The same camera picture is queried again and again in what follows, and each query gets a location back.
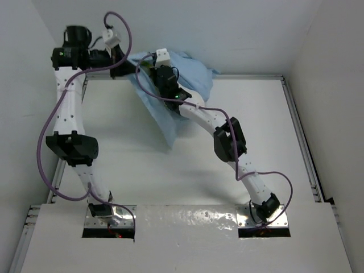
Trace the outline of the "light blue green pillowcase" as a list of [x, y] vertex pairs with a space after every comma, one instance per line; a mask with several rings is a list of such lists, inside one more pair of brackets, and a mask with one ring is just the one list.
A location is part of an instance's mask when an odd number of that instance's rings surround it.
[[219, 71], [208, 68], [184, 52], [169, 51], [170, 68], [155, 68], [155, 58], [145, 58], [146, 55], [147, 52], [140, 52], [128, 57], [130, 63], [140, 68], [140, 72], [129, 75], [128, 79], [160, 127], [168, 146], [173, 147], [177, 131], [187, 119], [179, 114], [180, 103], [162, 101], [155, 96], [184, 100], [192, 95], [191, 91], [195, 91], [207, 101], [213, 78]]

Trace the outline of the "white pillow yellow underside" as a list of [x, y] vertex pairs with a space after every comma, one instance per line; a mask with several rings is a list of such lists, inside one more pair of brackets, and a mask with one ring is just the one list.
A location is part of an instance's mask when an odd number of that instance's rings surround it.
[[196, 105], [196, 107], [204, 107], [205, 101], [202, 98], [201, 94], [195, 91], [191, 91], [191, 102]]

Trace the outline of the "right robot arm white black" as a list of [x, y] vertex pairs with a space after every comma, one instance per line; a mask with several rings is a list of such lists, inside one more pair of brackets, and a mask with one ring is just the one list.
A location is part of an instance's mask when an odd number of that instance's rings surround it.
[[207, 110], [199, 93], [177, 82], [172, 67], [162, 65], [152, 68], [150, 73], [160, 96], [165, 99], [166, 107], [196, 122], [212, 136], [216, 156], [236, 171], [238, 180], [243, 182], [249, 193], [257, 216], [266, 223], [280, 203], [251, 164], [239, 121], [219, 115], [217, 110]]

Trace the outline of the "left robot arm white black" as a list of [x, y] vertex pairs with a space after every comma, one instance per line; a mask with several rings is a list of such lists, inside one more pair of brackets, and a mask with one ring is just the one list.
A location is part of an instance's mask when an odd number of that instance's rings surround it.
[[83, 87], [86, 70], [108, 67], [124, 56], [120, 38], [112, 27], [102, 32], [105, 50], [91, 50], [90, 31], [83, 26], [68, 26], [62, 47], [53, 50], [51, 60], [57, 83], [59, 107], [53, 133], [45, 139], [48, 148], [66, 161], [77, 173], [89, 193], [91, 215], [108, 227], [122, 222], [122, 209], [111, 204], [113, 197], [96, 173], [94, 162], [98, 156], [96, 138], [87, 136], [82, 119]]

